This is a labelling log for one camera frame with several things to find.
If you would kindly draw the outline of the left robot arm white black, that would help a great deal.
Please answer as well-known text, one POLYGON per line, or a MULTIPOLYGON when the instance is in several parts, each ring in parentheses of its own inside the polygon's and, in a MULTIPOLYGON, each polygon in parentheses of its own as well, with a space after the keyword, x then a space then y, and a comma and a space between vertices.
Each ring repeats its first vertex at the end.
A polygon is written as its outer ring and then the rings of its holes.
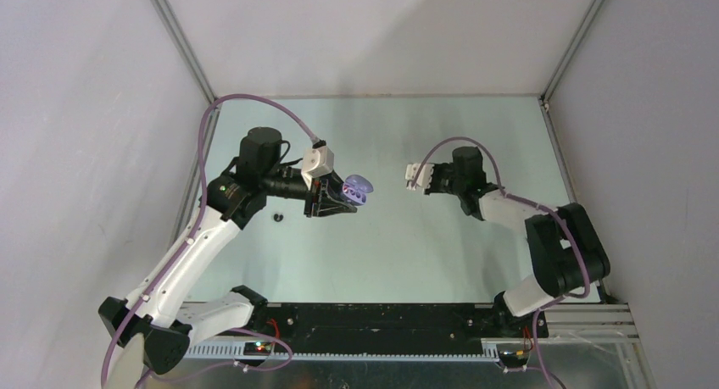
POLYGON ((296 199, 307 217, 351 214, 372 193, 360 175, 340 177, 324 142, 307 149, 300 167, 284 162, 289 149, 281 132, 255 127, 240 141, 239 154, 207 184, 189 226, 144 282, 125 298, 108 297, 98 313, 117 345, 134 336, 144 340, 142 362, 163 375, 187 350, 236 328, 258 335, 268 324, 267 301, 246 286, 232 288, 212 302, 185 306, 190 289, 268 198, 296 199))

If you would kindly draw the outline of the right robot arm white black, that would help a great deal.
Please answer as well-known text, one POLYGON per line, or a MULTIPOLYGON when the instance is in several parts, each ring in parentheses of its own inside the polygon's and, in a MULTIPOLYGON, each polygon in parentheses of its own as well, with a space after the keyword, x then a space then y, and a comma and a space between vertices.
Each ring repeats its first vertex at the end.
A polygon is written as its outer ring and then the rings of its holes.
POLYGON ((457 147, 449 163, 409 164, 405 179, 408 189, 455 196, 465 215, 525 239, 532 272, 495 298, 493 313, 496 331, 515 336, 528 314, 560 298, 588 294, 610 273, 610 260, 581 204, 554 207, 511 194, 488 180, 483 158, 479 147, 457 147))

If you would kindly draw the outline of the purple earbud charging case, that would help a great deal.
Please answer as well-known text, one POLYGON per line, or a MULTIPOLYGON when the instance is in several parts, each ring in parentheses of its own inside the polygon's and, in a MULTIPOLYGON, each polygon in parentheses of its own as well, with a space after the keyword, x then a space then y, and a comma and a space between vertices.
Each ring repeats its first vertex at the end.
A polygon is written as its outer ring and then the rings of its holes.
POLYGON ((365 177, 361 175, 349 175, 343 182, 341 192, 341 196, 344 201, 354 206, 363 206, 367 203, 368 195, 374 192, 374 186, 365 177), (355 188, 356 192, 354 195, 344 192, 344 187, 346 185, 353 186, 355 188), (357 193, 362 193, 366 196, 365 203, 360 203, 356 200, 357 193))

